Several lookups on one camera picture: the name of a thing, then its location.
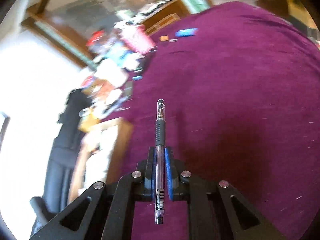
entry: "silver bolt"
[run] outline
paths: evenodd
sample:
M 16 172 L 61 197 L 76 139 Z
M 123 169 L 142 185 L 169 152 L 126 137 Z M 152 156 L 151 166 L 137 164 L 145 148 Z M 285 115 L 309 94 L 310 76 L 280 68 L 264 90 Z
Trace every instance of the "silver bolt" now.
M 189 178 L 191 176 L 191 172 L 190 171 L 183 171 L 183 172 L 181 172 L 181 175 L 184 178 Z
M 222 180 L 219 182 L 219 186 L 224 188 L 229 187 L 229 182 L 227 182 L 226 180 Z
M 93 184 L 93 187 L 95 189 L 101 189 L 103 188 L 103 183 L 101 181 L 97 181 L 95 184 Z
M 133 173 L 131 173 L 131 176 L 134 178 L 139 178 L 141 176 L 141 172 L 140 171 L 134 171 Z

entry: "purple tablecloth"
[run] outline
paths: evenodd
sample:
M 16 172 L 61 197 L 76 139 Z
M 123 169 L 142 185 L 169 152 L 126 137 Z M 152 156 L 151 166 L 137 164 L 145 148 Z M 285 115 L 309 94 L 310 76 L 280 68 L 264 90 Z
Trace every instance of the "purple tablecloth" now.
M 198 33 L 159 42 L 186 28 Z M 282 19 L 240 2 L 187 17 L 153 38 L 156 57 L 121 112 L 135 125 L 123 172 L 134 171 L 154 145 L 163 98 L 175 157 L 204 179 L 230 181 L 288 239 L 299 239 L 320 208 L 316 46 Z M 159 226 L 154 205 L 137 203 L 132 239 L 187 239 L 185 207 L 166 200 Z

